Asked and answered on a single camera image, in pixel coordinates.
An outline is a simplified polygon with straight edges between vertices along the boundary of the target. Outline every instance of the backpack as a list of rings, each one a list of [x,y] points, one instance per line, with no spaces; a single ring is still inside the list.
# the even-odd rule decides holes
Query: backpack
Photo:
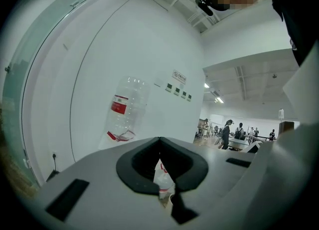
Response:
[[[235,136],[234,136],[235,139],[238,139],[238,140],[240,139],[242,129],[243,128],[241,128],[240,130],[238,130],[238,128],[236,129]]]

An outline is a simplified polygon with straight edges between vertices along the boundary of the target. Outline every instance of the ceiling light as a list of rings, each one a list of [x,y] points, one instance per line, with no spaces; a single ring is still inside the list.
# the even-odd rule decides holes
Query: ceiling light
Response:
[[[217,100],[219,100],[220,103],[224,103],[219,97],[217,98]]]

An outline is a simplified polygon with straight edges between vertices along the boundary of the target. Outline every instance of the headset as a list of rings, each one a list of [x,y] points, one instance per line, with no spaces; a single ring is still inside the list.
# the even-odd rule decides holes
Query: headset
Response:
[[[195,0],[195,2],[209,16],[213,16],[213,12],[209,9],[209,6],[217,11],[225,11],[230,8],[229,4],[219,4],[218,0]]]

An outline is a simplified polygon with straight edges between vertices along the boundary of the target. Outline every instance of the glass wall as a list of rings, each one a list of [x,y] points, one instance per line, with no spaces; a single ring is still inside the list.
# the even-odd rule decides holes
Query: glass wall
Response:
[[[20,0],[16,8],[31,1]],[[12,160],[12,164],[18,167],[20,173],[34,187],[37,187],[37,181],[32,169],[28,168],[21,126],[21,104],[24,87],[33,60],[43,42],[59,22],[84,1],[51,0],[51,3],[44,7],[43,11],[27,29],[18,43],[12,59],[10,59],[9,66],[6,67],[7,73],[2,94],[2,129],[5,137],[5,147],[8,151],[6,154]]]

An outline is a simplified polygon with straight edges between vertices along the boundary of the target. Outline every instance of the plastic water bottle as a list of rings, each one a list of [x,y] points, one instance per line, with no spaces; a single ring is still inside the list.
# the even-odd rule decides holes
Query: plastic water bottle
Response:
[[[114,147],[135,138],[146,111],[150,86],[135,77],[119,82],[107,115],[99,149]]]

